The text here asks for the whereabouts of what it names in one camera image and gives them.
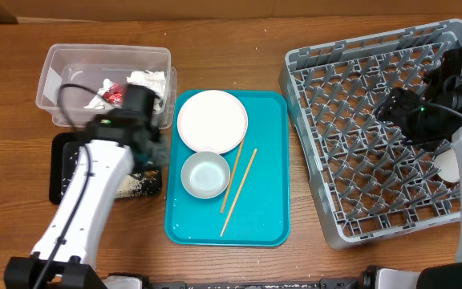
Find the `cooked white rice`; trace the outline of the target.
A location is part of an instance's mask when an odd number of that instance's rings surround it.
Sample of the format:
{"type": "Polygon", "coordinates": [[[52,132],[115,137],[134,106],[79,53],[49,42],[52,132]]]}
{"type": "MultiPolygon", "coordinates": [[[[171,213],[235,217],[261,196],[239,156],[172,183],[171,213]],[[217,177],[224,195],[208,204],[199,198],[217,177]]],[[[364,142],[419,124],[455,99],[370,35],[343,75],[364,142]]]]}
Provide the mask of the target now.
{"type": "MultiPolygon", "coordinates": [[[[78,153],[63,153],[60,185],[59,189],[56,190],[59,198],[63,197],[67,191],[67,187],[71,183],[77,160],[78,153]]],[[[126,176],[116,197],[148,197],[160,193],[161,188],[161,171],[158,169],[148,170],[143,173],[126,176]]]]}

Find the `small white plate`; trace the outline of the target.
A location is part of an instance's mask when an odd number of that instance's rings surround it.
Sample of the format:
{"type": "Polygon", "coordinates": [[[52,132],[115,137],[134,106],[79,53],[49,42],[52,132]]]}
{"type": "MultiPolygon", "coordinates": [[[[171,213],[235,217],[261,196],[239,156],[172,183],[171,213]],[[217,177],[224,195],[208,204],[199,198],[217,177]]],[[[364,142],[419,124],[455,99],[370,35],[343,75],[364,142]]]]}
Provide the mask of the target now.
{"type": "Polygon", "coordinates": [[[442,180],[451,183],[460,181],[459,166],[453,149],[449,149],[436,156],[434,165],[439,169],[438,176],[442,180]]]}

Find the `red snack wrapper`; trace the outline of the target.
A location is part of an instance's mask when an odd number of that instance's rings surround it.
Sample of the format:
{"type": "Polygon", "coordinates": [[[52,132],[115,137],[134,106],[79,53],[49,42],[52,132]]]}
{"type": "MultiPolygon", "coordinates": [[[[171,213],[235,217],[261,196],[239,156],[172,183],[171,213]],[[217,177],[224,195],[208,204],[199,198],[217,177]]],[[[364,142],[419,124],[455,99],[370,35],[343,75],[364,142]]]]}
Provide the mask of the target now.
{"type": "Polygon", "coordinates": [[[112,83],[109,89],[107,89],[105,93],[103,93],[102,98],[105,102],[113,106],[121,107],[124,102],[124,93],[124,86],[122,86],[119,83],[112,83]]]}

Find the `white tissue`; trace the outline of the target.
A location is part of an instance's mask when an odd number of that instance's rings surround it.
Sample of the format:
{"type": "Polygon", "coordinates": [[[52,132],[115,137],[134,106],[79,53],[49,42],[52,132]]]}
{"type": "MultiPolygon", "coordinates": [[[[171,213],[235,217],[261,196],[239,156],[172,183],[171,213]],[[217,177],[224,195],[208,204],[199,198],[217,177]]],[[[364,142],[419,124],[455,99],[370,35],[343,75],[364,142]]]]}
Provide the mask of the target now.
{"type": "MultiPolygon", "coordinates": [[[[127,84],[134,84],[146,87],[154,91],[157,95],[153,105],[153,111],[155,113],[160,113],[163,110],[164,105],[164,92],[166,88],[166,77],[163,72],[160,71],[133,71],[130,76],[126,78],[127,84]]],[[[98,90],[96,95],[91,99],[88,105],[84,106],[86,109],[111,109],[111,108],[121,108],[113,106],[104,101],[102,98],[103,93],[109,89],[110,85],[113,82],[110,79],[105,79],[103,81],[103,86],[98,90]]]]}

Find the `grey bowl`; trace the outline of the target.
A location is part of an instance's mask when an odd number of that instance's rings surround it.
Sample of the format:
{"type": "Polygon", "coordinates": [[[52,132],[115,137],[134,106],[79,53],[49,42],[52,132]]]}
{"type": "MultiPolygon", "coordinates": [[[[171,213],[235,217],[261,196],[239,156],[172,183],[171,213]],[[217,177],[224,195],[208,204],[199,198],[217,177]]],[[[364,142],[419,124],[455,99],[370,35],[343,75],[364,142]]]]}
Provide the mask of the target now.
{"type": "Polygon", "coordinates": [[[198,152],[183,164],[180,179],[184,189],[193,197],[211,199],[227,190],[230,181],[228,162],[213,152],[198,152]]]}

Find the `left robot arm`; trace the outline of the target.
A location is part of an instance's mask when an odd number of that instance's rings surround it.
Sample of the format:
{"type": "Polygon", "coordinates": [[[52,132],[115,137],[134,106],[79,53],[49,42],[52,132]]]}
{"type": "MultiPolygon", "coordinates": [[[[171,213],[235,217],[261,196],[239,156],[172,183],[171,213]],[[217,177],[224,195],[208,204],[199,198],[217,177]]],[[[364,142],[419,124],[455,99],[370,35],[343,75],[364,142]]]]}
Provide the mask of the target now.
{"type": "Polygon", "coordinates": [[[99,240],[124,178],[168,164],[168,150],[152,123],[157,94],[129,84],[124,102],[99,114],[79,134],[73,177],[30,256],[13,257],[4,271],[8,288],[146,288],[148,278],[124,274],[101,279],[99,240]]]}

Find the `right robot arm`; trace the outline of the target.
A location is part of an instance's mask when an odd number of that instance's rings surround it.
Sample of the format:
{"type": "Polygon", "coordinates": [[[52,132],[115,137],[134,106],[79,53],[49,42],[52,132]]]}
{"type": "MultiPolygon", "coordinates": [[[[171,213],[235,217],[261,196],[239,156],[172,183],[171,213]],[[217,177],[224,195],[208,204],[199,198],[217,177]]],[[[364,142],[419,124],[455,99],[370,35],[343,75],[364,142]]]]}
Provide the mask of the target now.
{"type": "Polygon", "coordinates": [[[449,140],[460,181],[460,241],[456,261],[421,272],[369,266],[359,288],[462,288],[462,47],[445,51],[440,66],[425,74],[423,95],[395,88],[375,110],[380,121],[398,126],[405,145],[436,148],[449,140]]]}

